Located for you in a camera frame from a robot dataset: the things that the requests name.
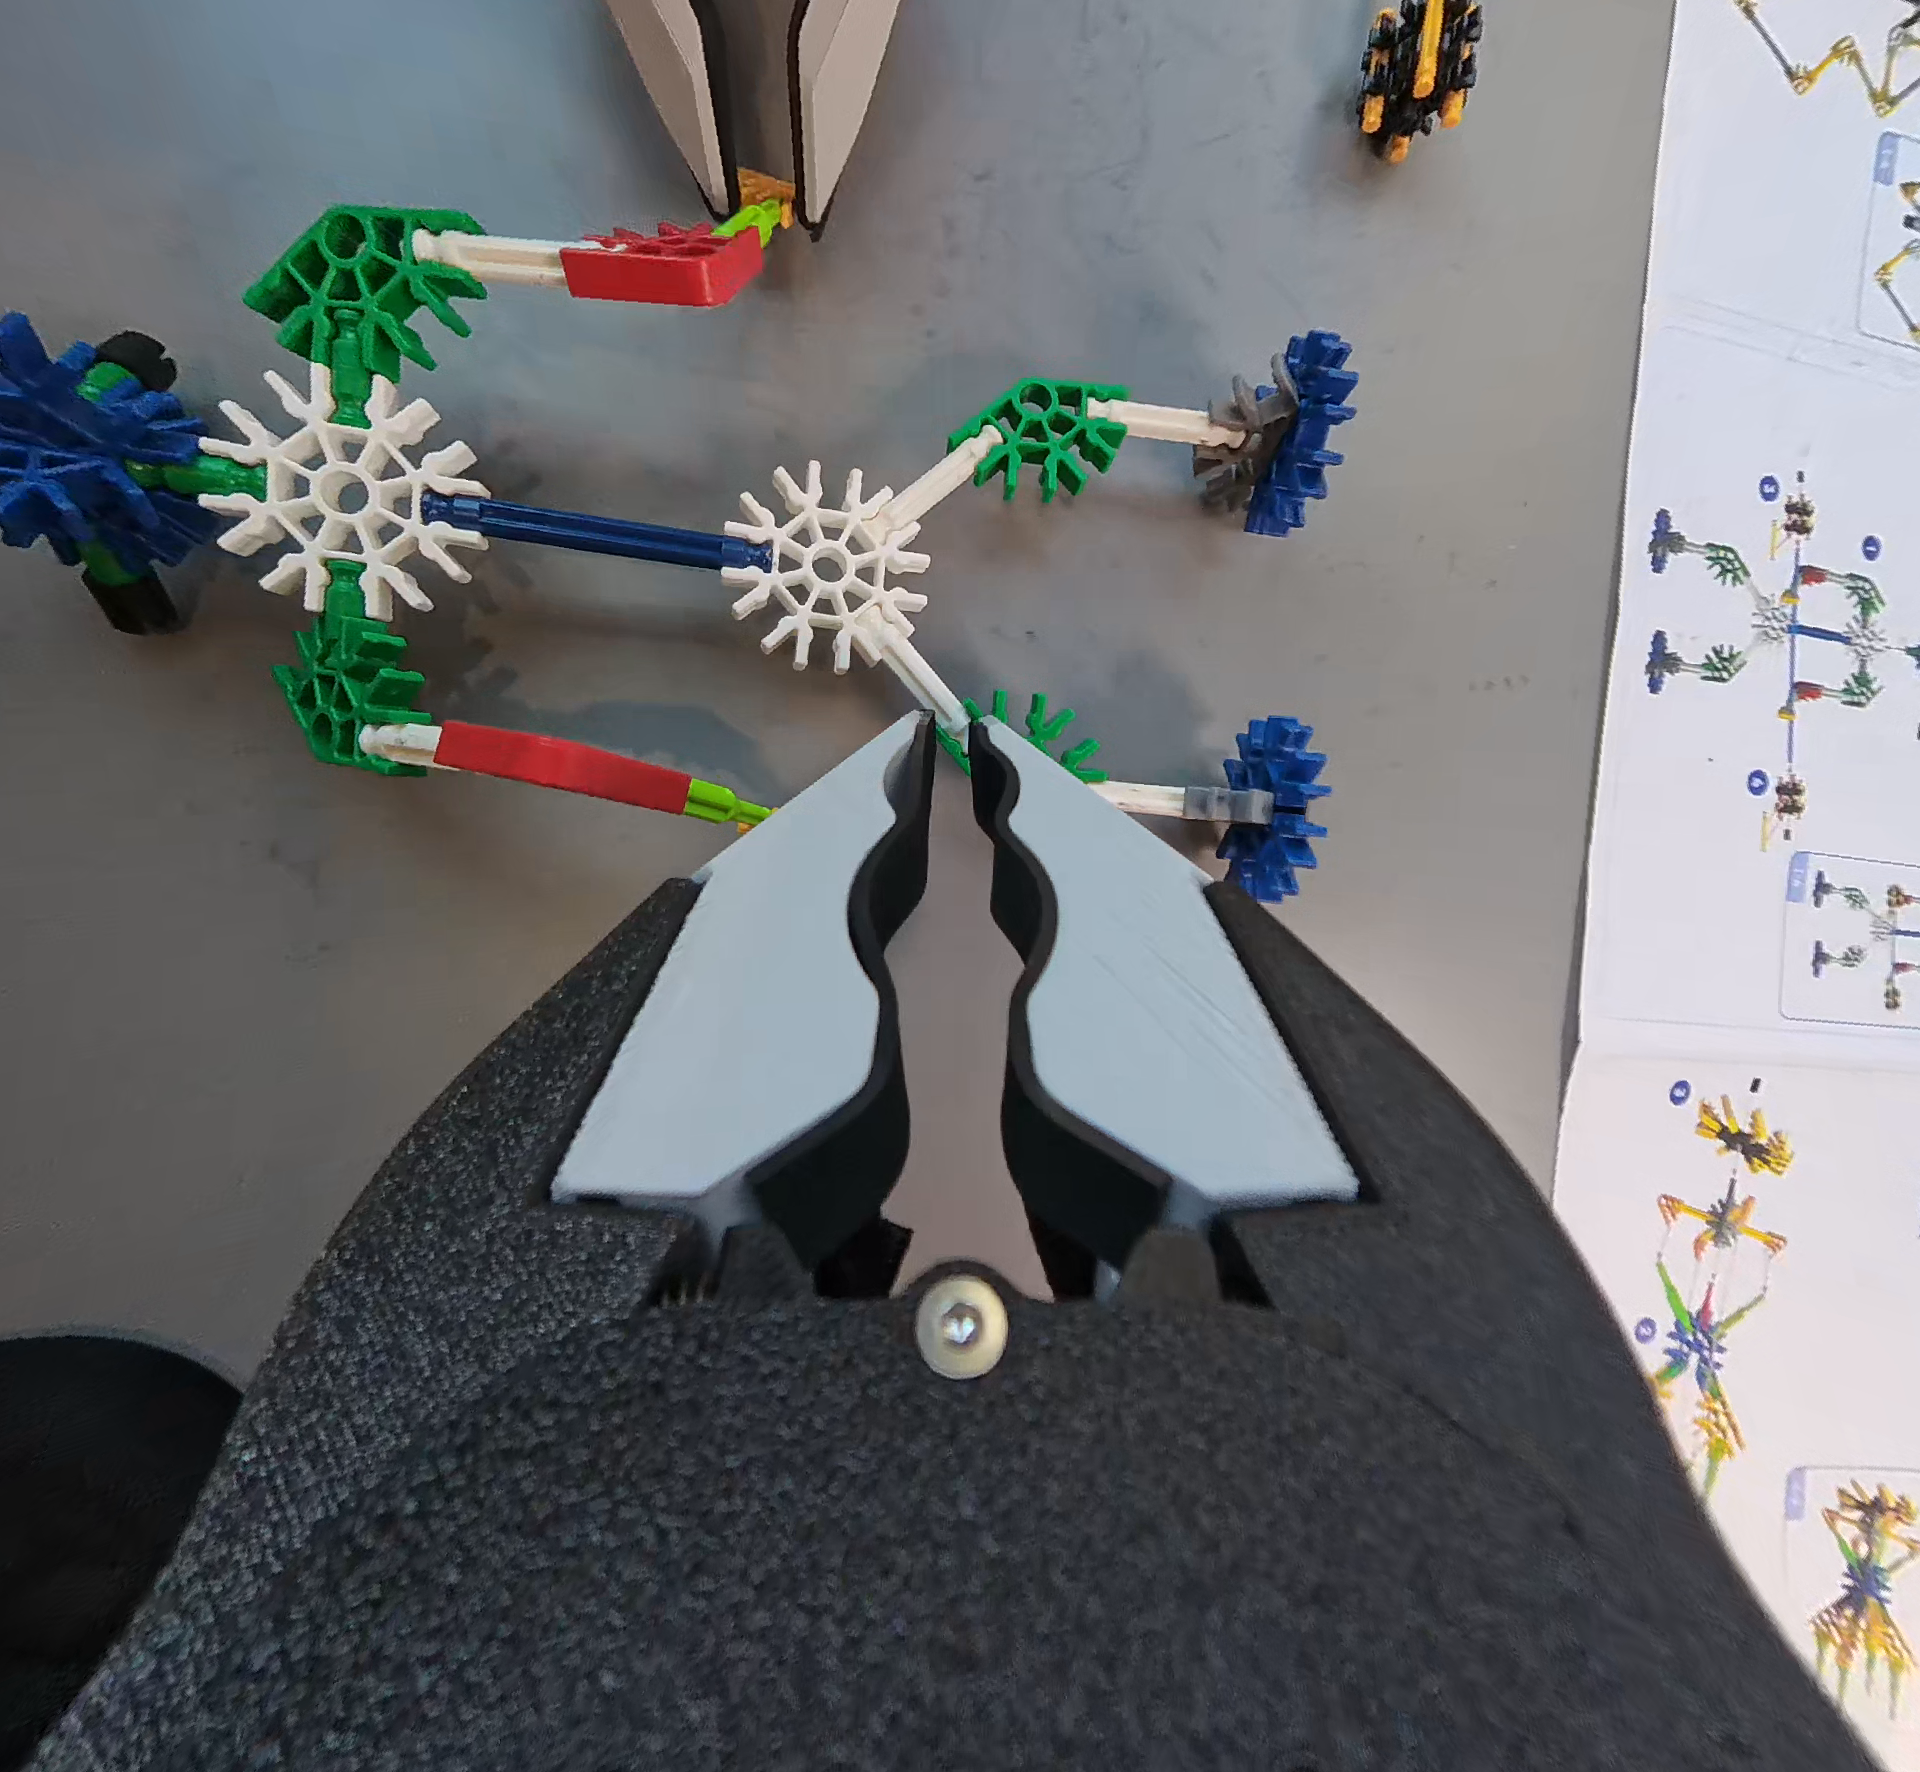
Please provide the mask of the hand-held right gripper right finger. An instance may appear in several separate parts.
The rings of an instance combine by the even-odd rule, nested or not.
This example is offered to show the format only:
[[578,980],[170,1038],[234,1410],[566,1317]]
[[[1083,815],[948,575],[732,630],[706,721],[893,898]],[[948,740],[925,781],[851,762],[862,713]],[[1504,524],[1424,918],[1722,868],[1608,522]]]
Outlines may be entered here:
[[1020,957],[1001,1155],[1056,1302],[1109,1296],[1154,1229],[1355,1202],[1342,1150],[1201,868],[999,721],[968,730],[991,909]]

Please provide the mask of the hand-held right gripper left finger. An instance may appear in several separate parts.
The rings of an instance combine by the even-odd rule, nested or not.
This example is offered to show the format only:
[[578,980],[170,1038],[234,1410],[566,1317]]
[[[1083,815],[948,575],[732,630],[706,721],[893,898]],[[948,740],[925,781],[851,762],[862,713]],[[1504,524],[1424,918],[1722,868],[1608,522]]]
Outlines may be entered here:
[[722,853],[584,1106],[551,1199],[777,1229],[815,1270],[905,1167],[884,948],[925,890],[932,718],[905,716]]

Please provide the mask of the black orange toy wheel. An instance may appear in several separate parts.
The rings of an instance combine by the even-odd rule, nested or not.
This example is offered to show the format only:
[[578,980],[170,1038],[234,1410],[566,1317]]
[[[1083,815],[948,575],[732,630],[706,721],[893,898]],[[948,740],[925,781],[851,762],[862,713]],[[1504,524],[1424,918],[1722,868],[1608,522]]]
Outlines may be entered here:
[[1415,136],[1460,123],[1480,35],[1475,0],[1402,0],[1377,13],[1361,63],[1356,129],[1382,165],[1399,165]]

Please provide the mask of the multicoloured construction toy model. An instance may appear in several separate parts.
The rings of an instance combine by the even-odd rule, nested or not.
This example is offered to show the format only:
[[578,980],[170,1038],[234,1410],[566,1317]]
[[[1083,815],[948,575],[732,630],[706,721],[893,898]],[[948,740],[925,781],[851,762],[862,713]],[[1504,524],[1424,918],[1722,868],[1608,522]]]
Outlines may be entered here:
[[181,403],[177,365],[157,339],[126,331],[51,353],[32,321],[10,312],[3,544],[40,544],[73,564],[106,623],[131,634],[183,623],[163,568],[200,550],[263,555],[260,585],[309,614],[275,684],[318,759],[379,776],[498,776],[683,819],[692,772],[433,721],[395,626],[395,607],[432,607],[414,571],[467,581],[464,555],[506,541],[714,575],[737,588],[737,616],[769,610],[762,647],[794,669],[813,657],[839,675],[853,660],[889,669],[967,770],[972,724],[1011,724],[1011,713],[1001,690],[986,706],[955,694],[914,645],[930,509],[986,479],[1006,495],[1023,475],[1044,502],[1075,495],[1125,440],[1154,440],[1192,453],[1210,506],[1235,509],[1249,535],[1289,535],[1328,495],[1339,464],[1330,436],[1355,415],[1350,346],[1328,331],[1289,339],[1265,385],[1237,377],[1210,410],[1028,375],[905,488],[866,488],[853,470],[828,498],[820,464],[805,475],[777,466],[768,504],[744,495],[737,520],[698,532],[495,498],[471,472],[471,447],[429,442],[437,410],[400,398],[402,365],[432,365],[423,312],[464,337],[457,305],[498,284],[706,307],[744,292],[762,263],[755,242],[719,242],[712,224],[527,242],[453,207],[337,204],[244,292],[277,346],[305,360],[305,385],[268,371],[285,426],[230,403],[230,440]]

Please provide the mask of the white instruction sheet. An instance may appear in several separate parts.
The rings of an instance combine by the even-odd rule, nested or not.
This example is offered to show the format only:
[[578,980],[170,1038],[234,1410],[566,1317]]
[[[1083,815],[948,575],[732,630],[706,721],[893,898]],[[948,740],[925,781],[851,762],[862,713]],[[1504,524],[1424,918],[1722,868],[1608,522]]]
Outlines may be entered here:
[[1675,0],[1553,1202],[1918,1767],[1918,0]]

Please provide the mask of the person's right leg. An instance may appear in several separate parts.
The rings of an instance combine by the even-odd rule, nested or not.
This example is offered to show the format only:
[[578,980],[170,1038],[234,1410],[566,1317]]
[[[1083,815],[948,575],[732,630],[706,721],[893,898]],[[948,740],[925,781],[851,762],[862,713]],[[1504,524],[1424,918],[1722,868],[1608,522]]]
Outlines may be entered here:
[[3,1767],[20,1769],[170,1559],[238,1407],[192,1356],[3,1341]]

